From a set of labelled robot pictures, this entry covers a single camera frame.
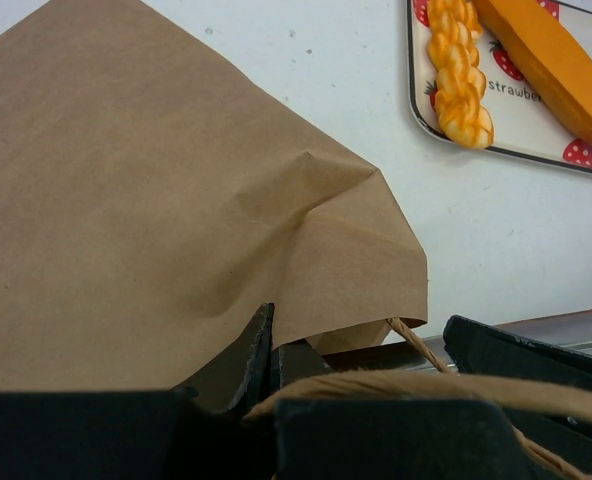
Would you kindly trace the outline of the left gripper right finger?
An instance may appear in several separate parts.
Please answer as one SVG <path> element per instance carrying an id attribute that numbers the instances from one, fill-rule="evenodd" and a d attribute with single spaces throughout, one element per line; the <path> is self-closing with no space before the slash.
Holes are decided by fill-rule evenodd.
<path id="1" fill-rule="evenodd" d="M 328 372 L 329 365 L 306 340 L 281 345 L 271 353 L 270 392 L 275 393 L 298 380 Z"/>

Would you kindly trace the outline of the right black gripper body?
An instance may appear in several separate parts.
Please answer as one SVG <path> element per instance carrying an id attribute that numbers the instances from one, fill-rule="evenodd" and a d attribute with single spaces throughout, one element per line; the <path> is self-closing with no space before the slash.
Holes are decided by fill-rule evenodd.
<path id="1" fill-rule="evenodd" d="M 592 479 L 592 394 L 488 394 L 541 465 L 564 479 Z"/>

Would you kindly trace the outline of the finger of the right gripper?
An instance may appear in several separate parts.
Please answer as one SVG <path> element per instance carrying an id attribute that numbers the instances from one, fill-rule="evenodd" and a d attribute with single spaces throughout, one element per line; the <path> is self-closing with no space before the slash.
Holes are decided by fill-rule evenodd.
<path id="1" fill-rule="evenodd" d="M 445 349 L 462 373 L 501 376 L 592 391 L 592 356 L 507 333 L 461 317 L 443 331 Z"/>

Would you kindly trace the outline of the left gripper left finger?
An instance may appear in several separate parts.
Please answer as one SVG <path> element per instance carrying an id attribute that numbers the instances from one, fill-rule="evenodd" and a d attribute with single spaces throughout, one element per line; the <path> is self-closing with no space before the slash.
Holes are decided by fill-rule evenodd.
<path id="1" fill-rule="evenodd" d="M 247 413 L 269 394 L 274 305 L 262 304 L 242 333 L 181 382 L 174 395 L 189 413 Z"/>

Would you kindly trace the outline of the metal tongs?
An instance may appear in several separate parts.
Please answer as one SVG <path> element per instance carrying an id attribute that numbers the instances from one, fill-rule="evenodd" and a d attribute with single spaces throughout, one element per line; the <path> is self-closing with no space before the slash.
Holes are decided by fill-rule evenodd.
<path id="1" fill-rule="evenodd" d="M 522 320 L 497 327 L 510 337 L 523 337 L 530 343 L 549 344 L 553 347 L 592 356 L 592 310 L 552 317 Z M 425 344 L 449 367 L 459 362 L 467 366 L 492 365 L 501 370 L 501 363 L 509 359 L 516 363 L 523 344 L 502 340 L 489 332 L 476 332 L 474 328 L 454 332 L 447 340 L 431 337 Z M 411 344 L 403 341 L 354 351 L 325 354 L 325 361 L 335 370 L 350 368 L 431 370 L 433 366 Z"/>

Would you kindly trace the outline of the brown paper bag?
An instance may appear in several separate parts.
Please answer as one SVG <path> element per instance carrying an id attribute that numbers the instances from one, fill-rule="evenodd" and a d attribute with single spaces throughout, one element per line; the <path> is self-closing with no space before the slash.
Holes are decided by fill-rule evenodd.
<path id="1" fill-rule="evenodd" d="M 592 176 L 456 149 L 401 8 L 50 1 L 0 34 L 0 392 L 173 387 L 277 343 L 592 307 Z"/>

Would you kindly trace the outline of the long orange fake baguette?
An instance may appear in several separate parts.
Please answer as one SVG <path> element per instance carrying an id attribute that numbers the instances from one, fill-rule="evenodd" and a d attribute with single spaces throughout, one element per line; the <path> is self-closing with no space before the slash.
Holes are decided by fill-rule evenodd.
<path id="1" fill-rule="evenodd" d="M 592 145 L 592 59 L 537 1 L 476 1 L 481 23 L 557 120 Z"/>

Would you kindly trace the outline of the braided yellow fake bread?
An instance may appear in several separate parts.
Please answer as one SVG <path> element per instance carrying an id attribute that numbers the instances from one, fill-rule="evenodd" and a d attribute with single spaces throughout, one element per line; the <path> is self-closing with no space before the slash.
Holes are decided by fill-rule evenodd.
<path id="1" fill-rule="evenodd" d="M 430 1 L 429 59 L 436 70 L 435 112 L 442 133 L 470 149 L 493 143 L 494 126 L 482 105 L 487 79 L 479 68 L 483 28 L 470 1 Z"/>

